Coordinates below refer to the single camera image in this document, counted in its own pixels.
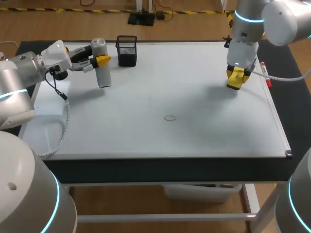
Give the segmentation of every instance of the table leg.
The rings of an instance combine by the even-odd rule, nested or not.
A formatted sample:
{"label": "table leg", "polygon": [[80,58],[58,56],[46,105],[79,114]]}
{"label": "table leg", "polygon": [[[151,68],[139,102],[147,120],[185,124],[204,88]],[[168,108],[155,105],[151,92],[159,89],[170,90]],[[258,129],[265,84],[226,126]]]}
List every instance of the table leg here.
{"label": "table leg", "polygon": [[222,0],[223,11],[225,11],[227,7],[227,0]]}
{"label": "table leg", "polygon": [[142,0],[136,0],[136,11],[137,12],[142,11]]}
{"label": "table leg", "polygon": [[152,0],[149,0],[148,8],[149,8],[149,13],[151,13],[152,12]]}
{"label": "table leg", "polygon": [[262,233],[266,226],[274,217],[274,206],[282,185],[276,186],[266,202],[260,208],[256,215],[256,219],[250,222],[251,233]]}

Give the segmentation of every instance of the white cylindrical object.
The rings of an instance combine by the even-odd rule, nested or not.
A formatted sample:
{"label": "white cylindrical object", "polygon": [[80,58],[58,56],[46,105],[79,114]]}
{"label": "white cylindrical object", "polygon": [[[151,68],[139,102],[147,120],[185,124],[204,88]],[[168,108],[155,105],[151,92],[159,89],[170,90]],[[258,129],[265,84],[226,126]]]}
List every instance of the white cylindrical object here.
{"label": "white cylindrical object", "polygon": [[262,11],[268,40],[277,46],[311,36],[311,4],[300,1],[274,1]]}
{"label": "white cylindrical object", "polygon": [[[93,57],[108,56],[106,41],[102,38],[95,38],[91,41]],[[95,69],[99,88],[111,86],[111,75],[109,63]]]}
{"label": "white cylindrical object", "polygon": [[311,149],[280,193],[275,219],[282,233],[311,232]]}
{"label": "white cylindrical object", "polygon": [[71,196],[18,137],[0,132],[0,232],[74,233]]}

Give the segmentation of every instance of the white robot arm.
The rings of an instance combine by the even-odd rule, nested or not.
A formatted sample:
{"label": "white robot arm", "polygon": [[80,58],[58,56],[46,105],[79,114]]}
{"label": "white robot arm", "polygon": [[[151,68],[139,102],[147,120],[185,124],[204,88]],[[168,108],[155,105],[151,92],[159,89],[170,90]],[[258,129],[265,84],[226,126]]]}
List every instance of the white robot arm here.
{"label": "white robot arm", "polygon": [[[240,0],[235,16],[227,55],[227,86],[236,90],[253,71],[264,34],[276,46],[311,36],[311,3],[306,1]],[[242,79],[230,77],[234,69],[244,72]]]}
{"label": "white robot arm", "polygon": [[[56,80],[63,80],[69,69],[84,72],[95,69],[99,88],[111,86],[107,63],[110,59],[105,40],[95,38],[89,46],[74,51],[68,51],[63,41],[58,40],[40,55],[27,52],[0,61],[0,109],[4,110],[0,111],[0,130],[21,125],[35,116],[26,88],[44,81],[48,72]],[[55,90],[67,99],[64,93]]]}

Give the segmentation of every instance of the white table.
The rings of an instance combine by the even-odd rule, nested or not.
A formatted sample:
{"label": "white table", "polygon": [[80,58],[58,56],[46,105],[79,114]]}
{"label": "white table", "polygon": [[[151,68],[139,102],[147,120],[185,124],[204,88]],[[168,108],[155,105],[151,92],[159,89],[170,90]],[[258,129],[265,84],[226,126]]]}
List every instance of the white table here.
{"label": "white table", "polygon": [[[69,50],[85,45],[66,44]],[[64,144],[49,160],[285,158],[290,147],[265,80],[252,74],[240,91],[227,88],[223,45],[138,43],[137,66],[123,68],[118,66],[115,45],[109,44],[112,87],[98,89],[94,71],[70,72],[57,83],[69,97],[71,118]],[[33,100],[36,117],[22,126],[19,137],[42,153],[58,144],[66,108],[44,82],[37,85]],[[166,121],[169,115],[176,119]],[[278,189],[261,210],[254,185],[244,184],[243,190],[249,214],[79,216],[78,220],[250,220],[252,232],[261,232],[273,216]]]}

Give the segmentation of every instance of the metal frame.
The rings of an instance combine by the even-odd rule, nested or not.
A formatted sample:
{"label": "metal frame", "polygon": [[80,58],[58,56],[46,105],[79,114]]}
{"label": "metal frame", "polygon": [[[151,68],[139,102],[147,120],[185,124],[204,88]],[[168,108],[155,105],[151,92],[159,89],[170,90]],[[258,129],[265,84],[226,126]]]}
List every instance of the metal frame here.
{"label": "metal frame", "polygon": [[227,8],[227,0],[221,0],[222,1],[222,6],[223,6],[223,11]]}
{"label": "metal frame", "polygon": [[[103,185],[131,185],[123,184],[70,184],[70,186],[103,186]],[[250,221],[251,233],[263,233],[274,216],[274,206],[282,187],[278,185],[260,208],[255,186],[253,183],[243,184],[248,213],[232,214],[152,214],[152,215],[82,215],[78,216],[79,223],[125,223],[125,222],[196,222],[196,221]]]}
{"label": "metal frame", "polygon": [[136,11],[137,12],[142,11],[142,0],[136,0]]}

